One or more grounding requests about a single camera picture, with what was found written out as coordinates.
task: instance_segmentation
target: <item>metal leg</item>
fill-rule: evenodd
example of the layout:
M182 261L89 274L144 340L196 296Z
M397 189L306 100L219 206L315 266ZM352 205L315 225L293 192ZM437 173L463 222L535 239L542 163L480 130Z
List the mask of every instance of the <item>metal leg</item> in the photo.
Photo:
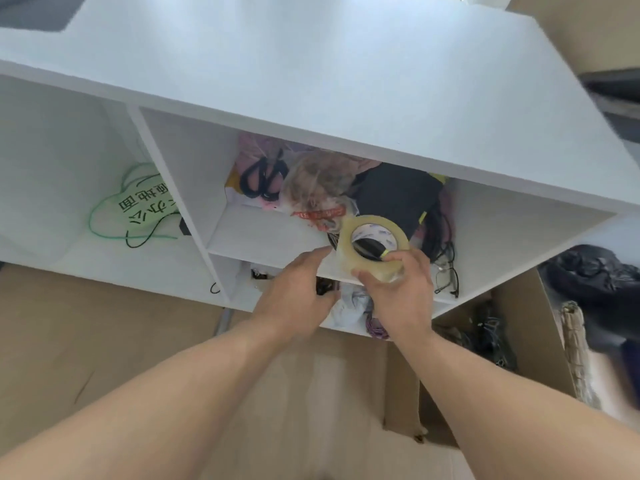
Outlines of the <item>metal leg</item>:
M220 315L220 320L216 325L216 329L213 332L213 336L217 337L222 335L224 332L229 330L229 325L231 325L231 318L234 316L233 308L225 308L222 310L222 314Z

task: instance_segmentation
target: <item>green cord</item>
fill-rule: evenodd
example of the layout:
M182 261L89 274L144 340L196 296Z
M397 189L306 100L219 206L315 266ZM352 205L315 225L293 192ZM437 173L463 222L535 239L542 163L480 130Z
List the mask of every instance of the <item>green cord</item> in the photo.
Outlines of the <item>green cord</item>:
M172 236L172 235L165 235L165 234L147 234L147 235L130 235L130 236L114 236L114 235L103 235L100 234L99 232L94 231L93 227L91 226L91 221L93 218L93 213L98 210L98 208L100 208L100 206L105 203L106 201L108 201L108 199L110 199L111 197L115 197L116 195L120 195L122 192L124 192L131 184L134 184L136 182L139 182L140 180L144 180L145 178L148 177L153 177L156 174L152 174L152 175L145 175L143 177L137 177L134 178L132 181L130 181L128 184L125 184L125 182L127 181L127 178L132 174L132 172L137 169L140 168L142 165L153 165L153 163L138 163L133 165L131 168L129 168L124 176L122 177L122 183L120 184L120 192L118 192L117 194L113 194L113 195L109 195L108 197L103 198L100 202L98 202L98 204L96 206L94 206L94 208L91 209L91 212L89 213L89 222L88 222L88 227L89 227L89 231L91 231L91 233L93 235L96 235L98 237L101 237L103 239L121 239L123 241L127 240L127 239L147 239L149 237L158 237L160 239L178 239L176 236Z

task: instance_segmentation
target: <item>scissors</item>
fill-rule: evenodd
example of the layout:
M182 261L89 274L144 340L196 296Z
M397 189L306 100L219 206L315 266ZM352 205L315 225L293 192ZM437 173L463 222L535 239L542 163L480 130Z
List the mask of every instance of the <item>scissors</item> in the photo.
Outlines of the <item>scissors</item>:
M261 157L251 167L247 168L240 176L240 190L249 198L262 197L267 202L275 202L280 197L280 191L269 192L269 187L278 175L284 180L289 173L287 164L282 160L283 151L280 149L277 159L271 168L271 172L267 175L269 160L267 157ZM252 189L249 185L249 177L254 173L258 174L258 188Z

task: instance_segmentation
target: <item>clear packing tape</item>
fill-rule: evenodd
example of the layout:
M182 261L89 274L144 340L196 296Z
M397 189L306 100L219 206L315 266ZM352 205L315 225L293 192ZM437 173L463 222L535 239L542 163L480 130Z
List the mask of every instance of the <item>clear packing tape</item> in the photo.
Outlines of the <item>clear packing tape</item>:
M382 243L385 253L408 250L409 240L395 223L379 216L345 217L336 252L340 265L347 273L354 269L368 271L379 281L388 283L402 272L400 261L372 261L358 254L353 243L359 239L373 239Z

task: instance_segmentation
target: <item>forearm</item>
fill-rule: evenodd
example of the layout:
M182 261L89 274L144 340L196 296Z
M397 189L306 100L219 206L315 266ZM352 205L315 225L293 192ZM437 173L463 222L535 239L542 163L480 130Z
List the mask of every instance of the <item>forearm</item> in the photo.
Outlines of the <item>forearm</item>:
M640 469L639 437L603 413L434 333L396 343L478 480L624 478Z
M287 338L252 319L158 364L0 460L2 478L185 479Z

